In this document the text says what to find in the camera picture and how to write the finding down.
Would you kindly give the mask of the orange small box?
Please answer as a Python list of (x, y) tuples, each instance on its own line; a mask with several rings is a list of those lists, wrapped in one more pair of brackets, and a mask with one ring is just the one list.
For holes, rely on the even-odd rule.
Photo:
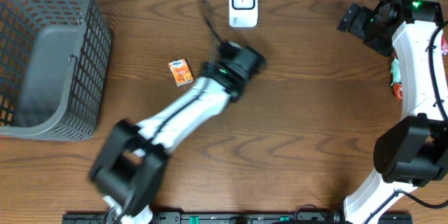
[(170, 62), (169, 68), (173, 74), (177, 87), (193, 82), (193, 75), (185, 59)]

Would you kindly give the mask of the teal snack packet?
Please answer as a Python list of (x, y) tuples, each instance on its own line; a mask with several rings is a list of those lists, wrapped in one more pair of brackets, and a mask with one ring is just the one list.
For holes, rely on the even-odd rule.
[(393, 61), (391, 62), (390, 72), (392, 77), (391, 86), (394, 86), (395, 84), (400, 84), (401, 83), (400, 63), (397, 58), (394, 58)]

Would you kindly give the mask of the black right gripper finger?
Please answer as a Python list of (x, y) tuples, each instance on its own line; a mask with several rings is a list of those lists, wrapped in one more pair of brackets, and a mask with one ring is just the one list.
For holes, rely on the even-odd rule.
[(365, 6), (360, 7), (360, 11), (348, 31), (360, 39), (365, 39), (365, 26), (371, 20), (372, 14), (371, 9)]
[(360, 9), (361, 7), (358, 4), (351, 4), (349, 9), (341, 19), (340, 23), (338, 24), (337, 30), (340, 32), (346, 32), (352, 25), (353, 21), (356, 19)]

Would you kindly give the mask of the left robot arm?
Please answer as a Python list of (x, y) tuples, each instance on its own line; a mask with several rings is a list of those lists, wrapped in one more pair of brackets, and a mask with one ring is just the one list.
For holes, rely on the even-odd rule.
[(150, 223), (150, 205), (170, 155), (201, 124), (237, 102), (266, 64), (248, 45), (222, 42), (216, 52), (219, 59), (204, 62), (193, 86), (167, 108), (136, 124), (122, 119), (113, 126), (89, 172), (109, 206), (103, 223)]

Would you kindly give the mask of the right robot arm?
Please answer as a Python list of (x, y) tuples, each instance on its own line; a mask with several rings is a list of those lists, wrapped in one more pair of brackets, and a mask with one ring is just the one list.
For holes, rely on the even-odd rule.
[(429, 0), (378, 0), (374, 9), (353, 4), (338, 29), (383, 56), (398, 58), (400, 121), (374, 147), (374, 167), (344, 198), (327, 223), (378, 223), (401, 197), (447, 175), (447, 80), (441, 5)]

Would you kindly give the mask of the purple snack package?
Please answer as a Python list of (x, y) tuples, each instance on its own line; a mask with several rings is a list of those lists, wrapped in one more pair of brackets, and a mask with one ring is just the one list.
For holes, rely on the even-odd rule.
[(442, 36), (441, 38), (441, 55), (446, 56), (448, 55), (448, 44), (445, 37)]

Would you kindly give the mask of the red orange snack wrapper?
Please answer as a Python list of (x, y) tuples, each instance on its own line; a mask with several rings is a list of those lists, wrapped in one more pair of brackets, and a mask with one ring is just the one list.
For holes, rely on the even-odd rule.
[(403, 87), (401, 83), (392, 84), (393, 92), (397, 100), (403, 99)]

